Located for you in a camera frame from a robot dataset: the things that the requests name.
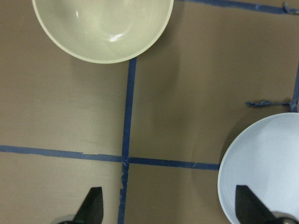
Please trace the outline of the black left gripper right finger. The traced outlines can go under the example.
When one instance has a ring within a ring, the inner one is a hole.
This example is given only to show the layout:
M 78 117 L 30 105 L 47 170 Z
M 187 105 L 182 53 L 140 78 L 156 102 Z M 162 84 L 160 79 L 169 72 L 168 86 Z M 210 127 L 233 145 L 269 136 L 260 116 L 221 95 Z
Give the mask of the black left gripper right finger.
M 247 185 L 236 186 L 235 214 L 241 224 L 265 224 L 276 219 Z

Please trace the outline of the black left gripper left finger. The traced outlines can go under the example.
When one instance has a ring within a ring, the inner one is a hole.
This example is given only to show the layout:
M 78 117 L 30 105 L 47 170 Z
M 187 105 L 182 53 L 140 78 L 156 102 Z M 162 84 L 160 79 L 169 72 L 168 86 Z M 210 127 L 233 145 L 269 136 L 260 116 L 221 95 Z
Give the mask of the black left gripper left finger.
M 101 224 L 104 215 L 102 187 L 92 187 L 72 222 L 74 224 Z

